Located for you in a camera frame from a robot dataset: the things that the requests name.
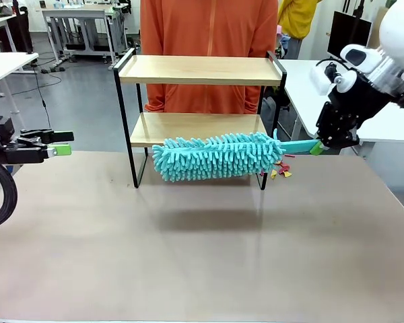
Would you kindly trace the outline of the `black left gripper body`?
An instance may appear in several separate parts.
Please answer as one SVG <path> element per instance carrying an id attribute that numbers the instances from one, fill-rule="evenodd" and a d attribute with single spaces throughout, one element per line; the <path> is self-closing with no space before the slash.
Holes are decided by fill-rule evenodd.
<path id="1" fill-rule="evenodd" d="M 48 158 L 39 138 L 15 136 L 12 119 L 0 116 L 0 164 L 39 164 Z"/>

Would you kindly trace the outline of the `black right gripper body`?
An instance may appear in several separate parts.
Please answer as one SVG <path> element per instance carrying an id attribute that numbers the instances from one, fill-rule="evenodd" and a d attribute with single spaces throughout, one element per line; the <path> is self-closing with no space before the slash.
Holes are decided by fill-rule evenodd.
<path id="1" fill-rule="evenodd" d="M 391 101 L 357 71 L 336 76 L 328 98 L 342 118 L 372 118 Z"/>

